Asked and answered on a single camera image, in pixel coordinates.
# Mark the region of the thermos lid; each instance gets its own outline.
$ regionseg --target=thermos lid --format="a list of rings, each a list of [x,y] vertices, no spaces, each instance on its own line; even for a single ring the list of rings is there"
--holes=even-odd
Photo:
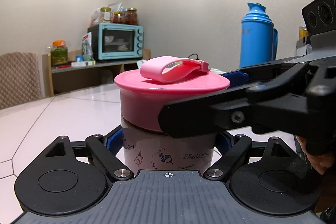
[[[266,7],[259,4],[259,3],[253,3],[253,2],[248,2],[247,3],[248,7],[250,8],[249,12],[244,16],[243,22],[248,22],[248,21],[261,21],[264,23],[269,23],[274,26],[273,22],[269,18],[269,16],[266,14]]]
[[[181,62],[172,68],[167,66]],[[136,93],[197,95],[227,89],[230,81],[210,72],[201,60],[162,56],[148,60],[140,70],[115,77],[118,87]]]

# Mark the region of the camera lens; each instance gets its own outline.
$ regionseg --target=camera lens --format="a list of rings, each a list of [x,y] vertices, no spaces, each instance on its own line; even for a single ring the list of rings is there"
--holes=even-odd
[[[326,25],[329,25],[332,20],[331,10],[325,4],[320,5],[319,14],[322,22]]]
[[[312,27],[316,27],[316,16],[314,15],[313,12],[308,13],[308,22]]]

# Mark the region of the orange jar lid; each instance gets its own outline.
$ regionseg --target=orange jar lid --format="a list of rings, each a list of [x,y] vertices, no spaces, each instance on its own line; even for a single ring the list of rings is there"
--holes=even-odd
[[[56,40],[52,43],[53,47],[64,47],[65,41],[64,40]]]

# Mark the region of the plastic bag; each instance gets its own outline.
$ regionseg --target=plastic bag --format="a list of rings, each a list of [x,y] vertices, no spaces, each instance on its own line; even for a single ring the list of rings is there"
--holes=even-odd
[[[89,32],[82,37],[82,56],[84,61],[94,60],[91,43],[92,43],[92,33]]]
[[[90,27],[98,25],[99,19],[102,17],[102,12],[100,11],[100,8],[94,9],[92,15],[91,15],[91,22]]]

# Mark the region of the pink lid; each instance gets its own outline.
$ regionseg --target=pink lid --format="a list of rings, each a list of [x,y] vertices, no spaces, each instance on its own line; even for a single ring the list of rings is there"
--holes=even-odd
[[[167,69],[175,62],[182,62]],[[208,70],[200,60],[162,56],[145,62],[140,70],[123,72],[115,77],[121,89],[148,94],[204,94],[227,89],[230,81]]]

